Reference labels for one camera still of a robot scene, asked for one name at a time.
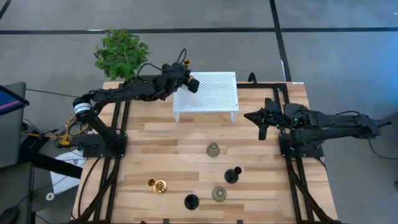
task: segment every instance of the white paper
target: white paper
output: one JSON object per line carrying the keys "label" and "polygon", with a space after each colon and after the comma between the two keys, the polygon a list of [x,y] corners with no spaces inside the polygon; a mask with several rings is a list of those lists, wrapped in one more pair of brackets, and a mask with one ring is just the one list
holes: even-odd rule
{"label": "white paper", "polygon": [[[83,155],[83,152],[74,150],[72,152],[67,152],[67,153],[61,154],[61,155],[57,156],[55,159],[65,161],[69,164],[73,164],[78,167],[83,167],[83,164],[85,163],[85,161],[83,160],[82,155]],[[53,184],[54,194],[56,194],[56,195],[66,191],[66,190],[69,190],[72,187],[79,185],[79,183],[80,183],[80,179],[76,179],[73,177],[65,177],[64,175],[57,174],[54,172],[50,172],[50,174],[51,174],[51,181]]]}

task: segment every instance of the white perforated platform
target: white perforated platform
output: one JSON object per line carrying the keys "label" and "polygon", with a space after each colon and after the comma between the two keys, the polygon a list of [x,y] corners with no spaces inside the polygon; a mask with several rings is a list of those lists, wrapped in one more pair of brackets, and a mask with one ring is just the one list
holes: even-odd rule
{"label": "white perforated platform", "polygon": [[179,113],[230,112],[231,121],[235,122],[239,111],[235,73],[192,72],[191,76],[200,82],[199,89],[192,93],[183,85],[174,93],[175,121],[179,121]]}

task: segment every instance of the concrete floor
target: concrete floor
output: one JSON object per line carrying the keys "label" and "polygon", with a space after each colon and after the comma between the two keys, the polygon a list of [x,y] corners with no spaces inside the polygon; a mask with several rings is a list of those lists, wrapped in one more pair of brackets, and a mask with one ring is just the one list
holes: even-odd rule
{"label": "concrete floor", "polygon": [[[281,27],[397,27],[395,0],[276,0]],[[273,27],[262,0],[12,0],[0,30],[108,28]],[[23,81],[28,88],[82,95],[106,81],[92,52],[102,34],[0,35],[0,84]],[[274,33],[143,34],[149,61],[173,62],[188,49],[194,71],[236,71],[240,81],[255,72],[260,81],[284,81]],[[312,109],[358,110],[379,119],[398,111],[398,32],[283,33],[292,81],[305,82]],[[144,70],[143,74],[157,74]],[[38,128],[62,125],[72,98],[27,92],[25,117]],[[373,140],[375,150],[398,157],[390,129]],[[59,150],[47,146],[44,153]],[[339,219],[346,223],[396,223],[398,161],[378,158],[367,141],[324,143],[330,187]],[[35,188],[49,184],[37,171]],[[35,210],[48,207],[35,194]],[[69,219],[76,189],[40,211],[51,223]]]}

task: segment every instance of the computer monitor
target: computer monitor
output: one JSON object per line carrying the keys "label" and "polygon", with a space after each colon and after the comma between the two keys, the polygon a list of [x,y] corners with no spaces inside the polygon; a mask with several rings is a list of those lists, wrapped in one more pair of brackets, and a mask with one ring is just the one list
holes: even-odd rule
{"label": "computer monitor", "polygon": [[29,101],[0,85],[0,116],[29,106]]}

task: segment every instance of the wooden tabletop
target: wooden tabletop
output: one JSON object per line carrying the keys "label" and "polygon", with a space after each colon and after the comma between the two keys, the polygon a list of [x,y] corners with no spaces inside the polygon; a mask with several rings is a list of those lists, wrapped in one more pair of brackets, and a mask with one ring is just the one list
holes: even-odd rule
{"label": "wooden tabletop", "polygon": [[[106,82],[103,88],[117,88]],[[288,83],[292,103],[309,106],[303,84]],[[112,223],[295,223],[292,196],[284,158],[280,155],[277,135],[269,128],[267,140],[259,141],[258,128],[243,117],[244,113],[264,107],[265,97],[274,98],[271,89],[238,89],[239,114],[231,123],[229,113],[180,115],[175,123],[173,97],[166,101],[132,101],[127,121],[128,143],[121,161]],[[119,126],[124,104],[121,105]],[[107,105],[100,118],[111,124],[114,104]],[[221,153],[210,157],[206,147],[217,142]],[[88,159],[80,179],[78,196],[88,170],[95,159]],[[321,208],[337,219],[325,168],[313,158],[303,158],[308,188]],[[103,159],[88,179],[83,192],[84,210],[98,192]],[[235,184],[224,179],[228,169],[239,166],[243,172]],[[148,179],[164,180],[168,190],[156,195]],[[227,191],[224,202],[212,199],[211,191],[222,186]],[[200,199],[196,210],[184,206],[184,198],[195,194]],[[306,218],[301,194],[302,216]],[[105,217],[108,194],[101,218]],[[77,216],[78,197],[73,215]]]}

